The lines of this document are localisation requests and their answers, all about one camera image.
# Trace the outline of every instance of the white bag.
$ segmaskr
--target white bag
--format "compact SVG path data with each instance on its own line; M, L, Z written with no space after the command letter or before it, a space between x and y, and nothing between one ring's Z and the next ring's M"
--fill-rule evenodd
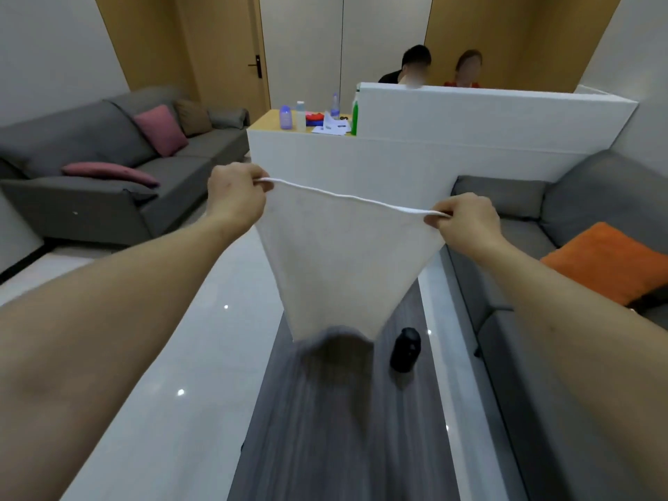
M293 340L333 326L373 341L443 247L427 214L278 179L257 230Z

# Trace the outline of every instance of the white floor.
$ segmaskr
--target white floor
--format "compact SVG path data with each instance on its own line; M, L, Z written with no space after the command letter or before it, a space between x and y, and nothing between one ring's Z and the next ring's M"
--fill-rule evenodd
M0 304L109 253L55 250L0 286ZM420 275L420 290L460 495L462 501L522 500L484 366L472 357L472 332L458 318L461 296L448 275L452 268L437 255ZM218 260L63 500L225 499L282 313L254 228Z

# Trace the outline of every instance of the hand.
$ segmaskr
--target hand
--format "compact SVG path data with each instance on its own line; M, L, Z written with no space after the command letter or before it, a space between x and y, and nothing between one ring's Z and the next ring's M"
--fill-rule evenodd
M255 164L233 163L213 168L208 180L206 218L230 228L235 237L244 235L262 217L273 183L255 183L253 180L269 177Z
M464 193L438 202L432 210L452 218L427 216L424 222L438 228L449 246L476 263L484 264L490 253L508 245L496 209L487 197Z

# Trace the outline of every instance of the pink cushion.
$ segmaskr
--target pink cushion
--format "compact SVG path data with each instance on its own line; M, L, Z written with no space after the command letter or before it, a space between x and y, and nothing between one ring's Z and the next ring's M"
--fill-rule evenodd
M153 176L141 170L123 167L117 164L106 164L102 161L82 161L69 164L62 168L66 176L95 177L97 179L117 179L119 181L131 181L143 184L149 188L160 185Z
M188 145L186 135L181 132L181 127L166 105L138 114L134 121L163 158L172 156Z

